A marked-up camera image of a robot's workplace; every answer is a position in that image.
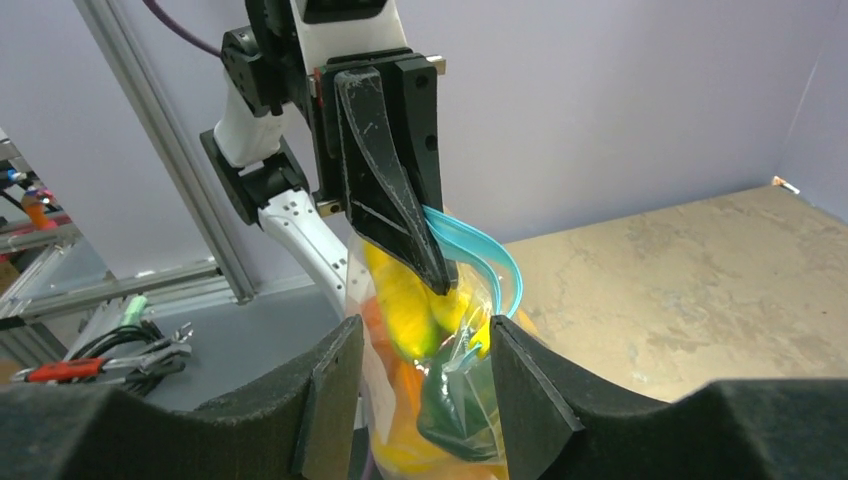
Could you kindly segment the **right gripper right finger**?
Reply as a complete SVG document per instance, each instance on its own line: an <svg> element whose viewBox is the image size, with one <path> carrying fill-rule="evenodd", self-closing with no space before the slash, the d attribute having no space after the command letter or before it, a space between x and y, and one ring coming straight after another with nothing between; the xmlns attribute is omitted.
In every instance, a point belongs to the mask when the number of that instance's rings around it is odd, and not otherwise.
<svg viewBox="0 0 848 480"><path fill-rule="evenodd" d="M490 326L513 479L843 479L843 379L719 380L659 401L558 355L511 319Z"/></svg>

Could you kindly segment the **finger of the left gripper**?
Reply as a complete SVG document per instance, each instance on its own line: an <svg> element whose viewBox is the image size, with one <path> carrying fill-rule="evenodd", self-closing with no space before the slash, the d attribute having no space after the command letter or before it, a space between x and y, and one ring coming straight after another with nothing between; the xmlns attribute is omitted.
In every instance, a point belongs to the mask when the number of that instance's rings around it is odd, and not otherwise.
<svg viewBox="0 0 848 480"><path fill-rule="evenodd" d="M404 55L392 59L381 73L400 161L419 201L440 210L436 67L421 55Z"/></svg>
<svg viewBox="0 0 848 480"><path fill-rule="evenodd" d="M372 67L336 78L341 121L347 218L365 240L407 266L433 293L454 286L456 269L427 224L401 165L383 99L380 74Z"/></svg>

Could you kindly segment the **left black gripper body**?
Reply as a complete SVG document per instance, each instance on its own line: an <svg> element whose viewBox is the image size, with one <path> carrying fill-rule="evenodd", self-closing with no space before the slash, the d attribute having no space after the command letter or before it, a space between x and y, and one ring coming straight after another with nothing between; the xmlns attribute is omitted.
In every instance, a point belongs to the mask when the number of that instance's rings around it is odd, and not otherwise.
<svg viewBox="0 0 848 480"><path fill-rule="evenodd" d="M291 56L273 63L264 55L250 28L231 30L222 39L221 60L235 89L237 106L248 110L250 120L280 120L283 107L294 104L306 119L316 151L320 188L316 198L330 202L336 211L348 204L343 168L343 109L336 91L336 76L347 70L372 67L381 77L386 111L387 95L381 71L398 56L420 55L409 49L338 57L318 68L301 83L294 80Z"/></svg>

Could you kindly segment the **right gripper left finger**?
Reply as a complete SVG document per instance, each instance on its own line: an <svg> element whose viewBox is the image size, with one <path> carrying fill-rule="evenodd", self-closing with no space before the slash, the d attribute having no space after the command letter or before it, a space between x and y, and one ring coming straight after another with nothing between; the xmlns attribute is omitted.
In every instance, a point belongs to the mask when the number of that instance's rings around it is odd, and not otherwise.
<svg viewBox="0 0 848 480"><path fill-rule="evenodd" d="M5 479L343 479L364 346L358 316L311 350L189 412L114 387L1 394Z"/></svg>

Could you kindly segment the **orange fruit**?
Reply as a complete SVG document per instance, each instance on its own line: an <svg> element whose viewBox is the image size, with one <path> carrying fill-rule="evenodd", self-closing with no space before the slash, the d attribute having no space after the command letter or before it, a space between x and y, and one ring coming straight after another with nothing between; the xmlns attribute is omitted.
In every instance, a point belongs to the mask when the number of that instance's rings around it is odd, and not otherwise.
<svg viewBox="0 0 848 480"><path fill-rule="evenodd" d="M387 375L392 378L395 374L399 357L389 339L379 302L375 296L372 296L363 303L362 317L368 329L370 342L380 357L387 371Z"/></svg>

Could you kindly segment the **green avocado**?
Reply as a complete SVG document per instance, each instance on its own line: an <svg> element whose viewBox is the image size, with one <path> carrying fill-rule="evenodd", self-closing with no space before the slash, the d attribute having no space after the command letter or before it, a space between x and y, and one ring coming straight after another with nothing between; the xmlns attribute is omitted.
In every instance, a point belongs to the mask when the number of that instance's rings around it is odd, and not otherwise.
<svg viewBox="0 0 848 480"><path fill-rule="evenodd" d="M489 359L450 371L454 341L444 342L427 365L417 417L419 433L467 462L501 457L496 392Z"/></svg>

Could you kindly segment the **orange yellow mango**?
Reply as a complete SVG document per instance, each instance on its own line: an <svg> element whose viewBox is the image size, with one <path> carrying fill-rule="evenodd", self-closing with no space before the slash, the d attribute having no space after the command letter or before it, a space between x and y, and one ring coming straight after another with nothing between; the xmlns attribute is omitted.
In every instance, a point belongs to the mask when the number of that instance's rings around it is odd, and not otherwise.
<svg viewBox="0 0 848 480"><path fill-rule="evenodd" d="M423 380L421 370L401 363L391 379L378 382L372 399L372 452L384 470L404 479L435 479L438 470L458 463L418 431Z"/></svg>

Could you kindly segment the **yellow banana bunch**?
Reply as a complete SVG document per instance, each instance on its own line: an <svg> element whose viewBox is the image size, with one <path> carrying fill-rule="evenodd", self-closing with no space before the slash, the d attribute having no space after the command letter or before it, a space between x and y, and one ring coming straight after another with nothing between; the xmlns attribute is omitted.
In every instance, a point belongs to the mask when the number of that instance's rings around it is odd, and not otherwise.
<svg viewBox="0 0 848 480"><path fill-rule="evenodd" d="M365 243L363 255L389 342L406 360L434 357L448 337L476 332L492 314L491 294L469 265L457 265L458 283L442 296L380 248Z"/></svg>

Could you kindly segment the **clear zip bag blue zipper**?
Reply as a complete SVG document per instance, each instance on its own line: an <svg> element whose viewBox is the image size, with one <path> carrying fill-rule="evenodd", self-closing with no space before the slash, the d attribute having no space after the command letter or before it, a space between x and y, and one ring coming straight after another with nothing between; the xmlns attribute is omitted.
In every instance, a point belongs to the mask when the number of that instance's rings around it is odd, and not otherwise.
<svg viewBox="0 0 848 480"><path fill-rule="evenodd" d="M489 326L496 315L529 333L524 278L488 234L433 208L427 230L457 280L433 293L369 241L350 241L347 307L365 324L363 393L369 479L505 479Z"/></svg>

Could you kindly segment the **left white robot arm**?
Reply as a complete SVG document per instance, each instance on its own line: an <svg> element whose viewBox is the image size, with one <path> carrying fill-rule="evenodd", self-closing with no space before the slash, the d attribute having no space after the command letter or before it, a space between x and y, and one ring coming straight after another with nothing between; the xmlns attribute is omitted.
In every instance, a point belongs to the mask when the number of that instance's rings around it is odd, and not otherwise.
<svg viewBox="0 0 848 480"><path fill-rule="evenodd" d="M227 106L200 141L234 209L338 307L362 269L326 225L334 214L446 294L457 268L425 215L443 199L436 106L444 59L395 48L305 72L298 55L295 35L243 27L223 36Z"/></svg>

